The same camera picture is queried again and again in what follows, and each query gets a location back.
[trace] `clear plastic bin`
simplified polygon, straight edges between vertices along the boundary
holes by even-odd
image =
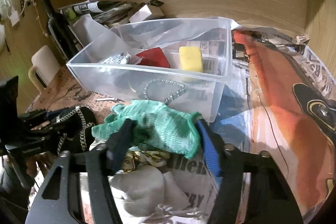
[[[181,46],[201,49],[203,73],[179,69]],[[100,63],[113,55],[133,55],[154,47],[162,49],[171,68]],[[145,99],[146,89],[149,100],[163,102],[185,86],[186,93],[168,106],[200,112],[206,121],[213,122],[228,80],[231,58],[231,28],[227,19],[160,19],[111,29],[80,51],[67,66],[86,90],[125,101]]]

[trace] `patterned fabric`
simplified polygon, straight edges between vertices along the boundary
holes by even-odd
[[[110,114],[104,124],[92,128],[92,136],[96,139],[107,140],[129,118],[137,122],[133,130],[133,146],[149,144],[160,150],[183,154],[187,159],[193,158],[199,149],[200,136],[194,126],[201,117],[198,112],[188,114],[150,100],[117,104],[111,110],[116,114]]]
[[[118,55],[113,55],[110,56],[109,58],[105,59],[102,61],[103,64],[128,64],[130,60],[131,55],[130,54],[118,54]]]
[[[135,170],[139,163],[162,167],[167,164],[168,159],[167,151],[128,151],[121,168],[125,173],[129,173]]]

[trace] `screw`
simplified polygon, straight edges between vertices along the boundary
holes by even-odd
[[[262,150],[259,154],[264,158],[269,158],[271,156],[270,153],[266,150]]]
[[[104,149],[106,149],[106,144],[104,144],[104,143],[101,143],[101,144],[99,144],[99,145],[97,145],[97,150],[104,150]]]
[[[68,150],[62,151],[61,154],[59,155],[62,158],[65,158],[69,156],[70,152]]]
[[[233,144],[230,144],[230,143],[226,143],[224,145],[224,149],[225,150],[228,150],[228,151],[233,151],[235,149],[235,146]]]
[[[327,116],[328,114],[328,109],[325,105],[320,105],[319,106],[320,112],[322,113],[323,116]]]

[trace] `silver chain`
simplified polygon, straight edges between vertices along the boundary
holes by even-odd
[[[82,123],[82,130],[79,132],[79,139],[80,139],[82,150],[85,151],[86,148],[87,148],[86,139],[85,139],[85,130],[89,127],[95,126],[95,123],[93,123],[93,122],[86,123],[84,115],[83,115],[83,113],[80,109],[81,107],[84,107],[84,106],[76,106],[74,110],[70,111],[68,114],[64,115],[62,118],[57,116],[56,117],[56,123],[63,122],[63,121],[69,119],[70,117],[72,117],[73,115],[75,115],[77,113],[79,115],[79,117],[81,119],[81,123]],[[74,138],[68,138],[68,135],[66,133],[63,133],[63,136],[59,139],[59,142],[58,142],[58,147],[57,147],[57,154],[58,155],[61,152],[63,143],[66,139],[68,139],[70,141],[74,140]]]

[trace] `yellow sponge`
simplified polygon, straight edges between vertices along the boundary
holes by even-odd
[[[198,47],[180,47],[179,53],[182,70],[203,72],[202,53]]]

